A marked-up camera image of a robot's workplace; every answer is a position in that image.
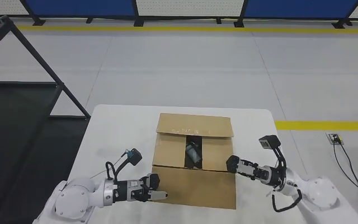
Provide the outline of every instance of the box flap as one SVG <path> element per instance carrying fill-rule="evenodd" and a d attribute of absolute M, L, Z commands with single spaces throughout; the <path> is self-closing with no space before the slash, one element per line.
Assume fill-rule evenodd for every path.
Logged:
<path fill-rule="evenodd" d="M 157 134 L 153 165 L 184 167 L 186 136 Z"/>
<path fill-rule="evenodd" d="M 202 169 L 227 171 L 226 161 L 233 154 L 231 138 L 202 138 Z"/>
<path fill-rule="evenodd" d="M 157 132 L 190 136 L 234 137 L 230 118 L 222 116 L 161 113 Z"/>
<path fill-rule="evenodd" d="M 168 193 L 156 202 L 236 209 L 235 174 L 155 166 L 152 172 L 161 179 L 158 190 Z"/>

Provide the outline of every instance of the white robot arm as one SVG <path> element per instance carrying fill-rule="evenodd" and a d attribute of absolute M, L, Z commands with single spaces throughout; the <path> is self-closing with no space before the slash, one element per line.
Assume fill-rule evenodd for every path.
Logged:
<path fill-rule="evenodd" d="M 278 166 L 261 167 L 233 155 L 227 161 L 228 172 L 238 173 L 252 180 L 257 179 L 272 186 L 273 191 L 293 198 L 293 204 L 277 209 L 275 196 L 272 195 L 272 206 L 276 212 L 287 211 L 297 206 L 308 224 L 358 223 L 358 214 L 329 179 L 304 180 L 287 168 L 277 136 L 264 136 L 259 141 L 263 148 L 274 151 Z"/>
<path fill-rule="evenodd" d="M 139 180 L 117 181 L 117 174 L 126 164 L 135 166 L 142 159 L 136 149 L 125 154 L 128 158 L 116 171 L 112 163 L 106 163 L 107 178 L 100 183 L 90 178 L 61 181 L 33 224 L 87 223 L 95 207 L 103 208 L 120 201 L 146 202 L 167 198 L 166 192 L 156 191 L 159 186 L 158 174 L 150 173 Z M 112 167 L 114 178 L 109 176 L 108 165 Z"/>

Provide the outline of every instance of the gray floor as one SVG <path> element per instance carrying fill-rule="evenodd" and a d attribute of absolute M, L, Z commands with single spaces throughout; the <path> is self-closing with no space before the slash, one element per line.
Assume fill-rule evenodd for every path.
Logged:
<path fill-rule="evenodd" d="M 123 104 L 260 108 L 275 120 L 358 120 L 358 35 L 24 33 L 90 113 L 98 104 Z M 0 41 L 0 52 L 0 81 L 51 81 L 14 36 Z M 61 96 L 53 114 L 81 113 Z M 357 133 L 340 134 L 357 167 Z M 339 170 L 324 131 L 279 131 L 279 137 L 290 167 L 328 176 L 358 211 L 358 188 Z"/>

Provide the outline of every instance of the cardboard box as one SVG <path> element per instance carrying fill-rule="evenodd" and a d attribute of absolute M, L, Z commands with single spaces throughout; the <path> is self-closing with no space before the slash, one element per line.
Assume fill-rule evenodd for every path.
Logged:
<path fill-rule="evenodd" d="M 236 209 L 235 175 L 226 168 L 233 136 L 230 118 L 161 114 L 152 171 L 168 198 L 157 202 Z M 187 168 L 185 148 L 191 138 L 201 140 L 200 169 Z"/>

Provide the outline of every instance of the pegboard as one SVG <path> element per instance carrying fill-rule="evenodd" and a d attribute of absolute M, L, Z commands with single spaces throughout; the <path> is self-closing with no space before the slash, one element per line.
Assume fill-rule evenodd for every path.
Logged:
<path fill-rule="evenodd" d="M 0 0 L 0 15 L 28 15 L 19 0 Z"/>
<path fill-rule="evenodd" d="M 358 7 L 353 11 L 349 18 L 358 18 Z"/>
<path fill-rule="evenodd" d="M 240 16 L 244 0 L 136 0 L 140 16 Z"/>

